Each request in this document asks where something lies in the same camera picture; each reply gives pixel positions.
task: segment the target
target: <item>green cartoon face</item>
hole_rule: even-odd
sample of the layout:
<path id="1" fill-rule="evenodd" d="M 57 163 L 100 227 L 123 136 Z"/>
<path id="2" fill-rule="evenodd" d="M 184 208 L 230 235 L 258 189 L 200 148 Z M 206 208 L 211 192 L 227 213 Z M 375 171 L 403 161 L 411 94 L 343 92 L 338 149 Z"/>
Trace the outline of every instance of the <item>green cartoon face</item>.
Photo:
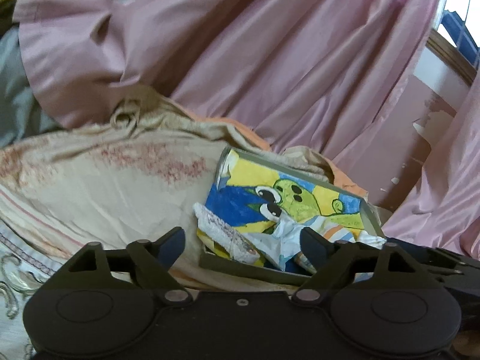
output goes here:
<path id="1" fill-rule="evenodd" d="M 281 199 L 278 205 L 297 222 L 320 215 L 317 200 L 311 192 L 295 181 L 280 179 L 273 185 Z"/>

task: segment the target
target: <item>window frame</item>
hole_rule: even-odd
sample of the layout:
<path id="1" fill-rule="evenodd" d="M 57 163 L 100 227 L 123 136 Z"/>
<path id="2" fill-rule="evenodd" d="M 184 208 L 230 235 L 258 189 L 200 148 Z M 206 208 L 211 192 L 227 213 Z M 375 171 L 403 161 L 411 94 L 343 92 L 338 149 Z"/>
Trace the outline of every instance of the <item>window frame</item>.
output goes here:
<path id="1" fill-rule="evenodd" d="M 460 54 L 447 39 L 441 36 L 437 29 L 442 21 L 447 0 L 440 0 L 433 19 L 433 28 L 427 41 L 427 48 L 438 56 L 447 66 L 450 66 L 468 85 L 473 83 L 477 70 Z"/>

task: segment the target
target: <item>green spiral ear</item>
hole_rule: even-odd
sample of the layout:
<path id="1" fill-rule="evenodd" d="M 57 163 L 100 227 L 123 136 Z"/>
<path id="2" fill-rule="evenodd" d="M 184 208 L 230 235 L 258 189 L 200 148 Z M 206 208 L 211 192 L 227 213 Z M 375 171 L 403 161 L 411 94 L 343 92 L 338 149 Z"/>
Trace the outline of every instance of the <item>green spiral ear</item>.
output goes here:
<path id="1" fill-rule="evenodd" d="M 343 203 L 339 199 L 335 199 L 332 201 L 332 207 L 337 214 L 340 214 L 343 212 Z"/>

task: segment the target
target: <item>screw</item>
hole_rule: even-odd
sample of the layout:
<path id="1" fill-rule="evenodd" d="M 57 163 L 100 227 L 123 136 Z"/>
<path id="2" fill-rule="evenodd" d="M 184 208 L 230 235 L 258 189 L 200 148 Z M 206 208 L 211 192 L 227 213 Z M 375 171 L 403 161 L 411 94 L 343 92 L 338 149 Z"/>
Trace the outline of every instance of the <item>screw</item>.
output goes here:
<path id="1" fill-rule="evenodd" d="M 188 292 L 182 289 L 173 289 L 165 293 L 165 299 L 169 302 L 183 302 L 188 299 Z"/>
<path id="2" fill-rule="evenodd" d="M 320 293 L 314 289 L 301 289 L 298 291 L 295 296 L 297 299 L 302 300 L 303 302 L 313 302 L 320 299 Z"/>

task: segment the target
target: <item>pink curtain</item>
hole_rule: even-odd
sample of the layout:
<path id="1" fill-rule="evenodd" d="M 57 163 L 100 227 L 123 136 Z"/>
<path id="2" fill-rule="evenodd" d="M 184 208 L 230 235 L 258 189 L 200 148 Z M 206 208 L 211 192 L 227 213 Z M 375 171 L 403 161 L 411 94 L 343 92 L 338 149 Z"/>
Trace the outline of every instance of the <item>pink curtain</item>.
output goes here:
<path id="1" fill-rule="evenodd" d="M 348 171 L 385 121 L 438 0 L 19 0 L 33 92 L 66 127 L 137 82 Z"/>
<path id="2" fill-rule="evenodd" d="M 422 176 L 383 227 L 389 237 L 480 259 L 480 76 Z"/>

